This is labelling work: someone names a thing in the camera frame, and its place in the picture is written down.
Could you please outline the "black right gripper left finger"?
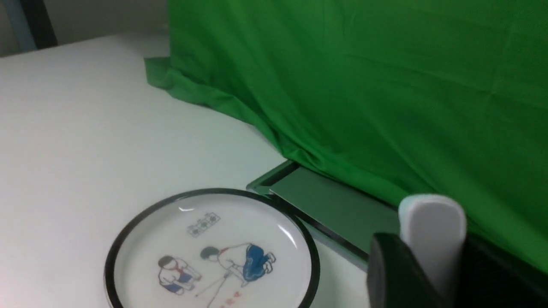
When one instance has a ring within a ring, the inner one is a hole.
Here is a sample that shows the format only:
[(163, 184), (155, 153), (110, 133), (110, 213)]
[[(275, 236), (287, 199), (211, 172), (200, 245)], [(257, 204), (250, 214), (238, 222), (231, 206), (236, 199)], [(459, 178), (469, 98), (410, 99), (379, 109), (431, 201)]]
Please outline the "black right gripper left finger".
[(367, 273), (372, 308), (446, 308), (413, 253), (398, 235), (375, 233)]

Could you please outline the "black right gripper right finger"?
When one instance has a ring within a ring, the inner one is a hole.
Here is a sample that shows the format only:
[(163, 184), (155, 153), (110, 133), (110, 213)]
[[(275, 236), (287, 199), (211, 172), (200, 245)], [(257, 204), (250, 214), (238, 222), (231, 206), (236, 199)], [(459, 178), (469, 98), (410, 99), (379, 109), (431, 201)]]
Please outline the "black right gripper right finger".
[(546, 308), (546, 273), (491, 242), (469, 235), (462, 252), (456, 308)]

